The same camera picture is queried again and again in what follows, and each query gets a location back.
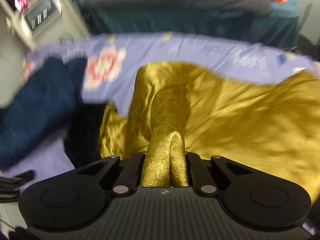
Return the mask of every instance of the satin fabric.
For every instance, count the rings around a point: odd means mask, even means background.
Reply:
[[[101,156],[127,159],[147,151],[142,186],[187,186],[185,151],[190,151],[203,159],[222,155],[293,181],[316,200],[320,81],[307,71],[259,86],[220,78],[194,64],[149,63],[137,73],[128,123],[115,109],[108,111],[100,130]]]

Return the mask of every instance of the pink object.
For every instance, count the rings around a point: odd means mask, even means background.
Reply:
[[[19,12],[22,12],[25,8],[30,8],[29,0],[14,0],[14,5]]]

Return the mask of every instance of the ribbed gray panel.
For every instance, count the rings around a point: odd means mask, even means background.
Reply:
[[[260,232],[225,214],[214,198],[196,195],[191,187],[143,188],[116,198],[107,212],[86,228],[64,233],[29,230],[42,240],[305,240],[302,228]]]

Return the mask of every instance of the shiny gold cloth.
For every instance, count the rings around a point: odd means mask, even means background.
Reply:
[[[258,86],[193,64],[149,63],[137,73],[127,125],[114,108],[104,124],[102,157],[147,151],[143,186],[187,186],[187,150],[293,181],[313,200],[319,192],[320,81],[306,71]]]

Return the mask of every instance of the teal fabric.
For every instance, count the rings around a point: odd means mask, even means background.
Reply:
[[[240,10],[182,9],[159,7],[97,8],[86,11],[86,0],[74,0],[99,33],[180,32],[204,34],[233,40],[260,42],[291,49],[299,32],[299,10],[294,0],[272,2],[268,16]]]

